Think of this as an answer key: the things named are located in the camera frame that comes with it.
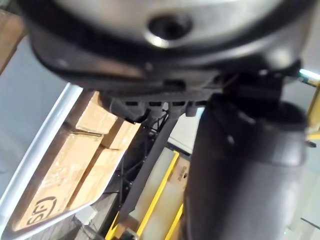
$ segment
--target brown cardboard box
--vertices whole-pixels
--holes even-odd
[[[140,124],[132,124],[118,118],[109,133],[104,135],[101,145],[107,149],[127,149],[135,137]]]
[[[25,27],[17,15],[0,10],[0,74],[25,35]]]
[[[14,231],[61,214],[102,135],[72,132],[62,126],[43,156],[12,216]]]
[[[71,109],[66,122],[77,130],[107,134],[117,117],[102,107],[99,92],[85,91]]]
[[[173,169],[169,183],[178,186],[181,190],[185,190],[188,181],[190,162],[182,157],[179,157]]]
[[[95,201],[101,196],[124,152],[103,146],[97,149],[68,204],[70,210]]]

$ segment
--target black cylinder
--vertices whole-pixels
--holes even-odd
[[[305,127],[291,104],[243,110],[213,96],[197,131],[179,239],[283,239],[298,197]]]

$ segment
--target cardboard box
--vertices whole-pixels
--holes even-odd
[[[76,209],[101,196],[124,152],[124,150],[107,149],[103,146],[97,149],[70,199],[68,209]]]
[[[189,169],[190,162],[182,157],[179,157],[171,177],[169,178],[169,183],[179,187],[184,191],[187,186]]]
[[[139,123],[132,124],[118,118],[109,133],[104,135],[101,145],[107,149],[127,149],[135,137],[139,127]]]
[[[13,213],[14,231],[64,212],[101,140],[101,134],[60,128]]]
[[[107,134],[116,119],[115,115],[102,107],[99,92],[85,91],[80,95],[65,121],[77,130]]]
[[[0,74],[25,35],[25,26],[17,15],[0,10]]]

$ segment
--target white wall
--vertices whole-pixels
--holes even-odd
[[[302,59],[303,68],[320,74],[320,4],[315,9],[311,33]]]

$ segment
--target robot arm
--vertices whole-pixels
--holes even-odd
[[[316,0],[17,0],[35,55],[132,122],[205,106],[180,238],[279,240],[306,119],[280,102]]]

